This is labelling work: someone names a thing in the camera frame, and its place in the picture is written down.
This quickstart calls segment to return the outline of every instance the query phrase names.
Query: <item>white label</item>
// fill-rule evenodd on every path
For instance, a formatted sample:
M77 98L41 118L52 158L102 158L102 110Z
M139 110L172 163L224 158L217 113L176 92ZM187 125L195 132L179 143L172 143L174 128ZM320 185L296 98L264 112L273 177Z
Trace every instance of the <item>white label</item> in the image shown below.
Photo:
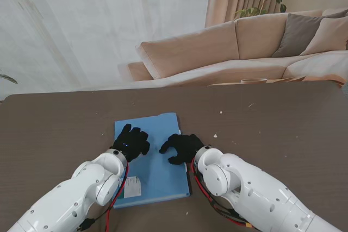
M123 191L125 193L124 198L141 196L141 184L139 178L137 176L128 177Z

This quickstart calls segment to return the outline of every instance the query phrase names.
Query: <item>brown table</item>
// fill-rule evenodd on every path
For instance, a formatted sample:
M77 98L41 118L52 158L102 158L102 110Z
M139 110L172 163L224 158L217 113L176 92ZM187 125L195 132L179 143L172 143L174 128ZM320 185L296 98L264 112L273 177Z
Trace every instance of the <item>brown table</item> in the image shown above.
M114 121L163 112L177 113L182 133L262 168L348 227L348 100L336 84L316 81L10 96L0 106L0 230L104 152ZM111 231L250 231L192 187L188 198L112 211Z

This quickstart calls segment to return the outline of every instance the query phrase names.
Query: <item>small bowl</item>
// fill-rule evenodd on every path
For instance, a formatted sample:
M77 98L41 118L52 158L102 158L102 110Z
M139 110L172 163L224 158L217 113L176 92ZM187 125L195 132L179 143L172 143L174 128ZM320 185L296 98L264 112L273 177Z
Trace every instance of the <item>small bowl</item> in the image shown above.
M262 84L267 82L267 78L255 78L255 79L243 79L240 82L242 84Z

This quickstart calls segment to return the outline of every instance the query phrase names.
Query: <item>blue binder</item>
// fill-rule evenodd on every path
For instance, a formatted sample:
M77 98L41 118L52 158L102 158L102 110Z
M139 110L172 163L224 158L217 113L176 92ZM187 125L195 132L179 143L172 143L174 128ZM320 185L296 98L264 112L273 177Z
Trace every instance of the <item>blue binder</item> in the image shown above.
M122 128L130 123L148 133L150 150L146 156L140 156L129 164L128 177L136 177L140 181L141 195L117 199L114 208L124 208L147 203L160 202L187 197L190 195L186 164L179 166L169 164L168 158L176 155L170 148L165 154L158 151L168 137L174 133L180 134L178 119L175 113L158 116L136 118L115 122L115 139ZM122 193L127 194L127 187Z

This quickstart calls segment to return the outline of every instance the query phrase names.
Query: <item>gray cushion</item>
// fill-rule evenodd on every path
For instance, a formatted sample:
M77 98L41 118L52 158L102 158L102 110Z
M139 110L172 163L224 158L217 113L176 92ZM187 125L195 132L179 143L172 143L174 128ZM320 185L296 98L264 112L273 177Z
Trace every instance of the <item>gray cushion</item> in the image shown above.
M348 10L328 16L311 17L288 14L285 33L278 50L272 57L294 57L300 55L315 36L323 18L341 18Z

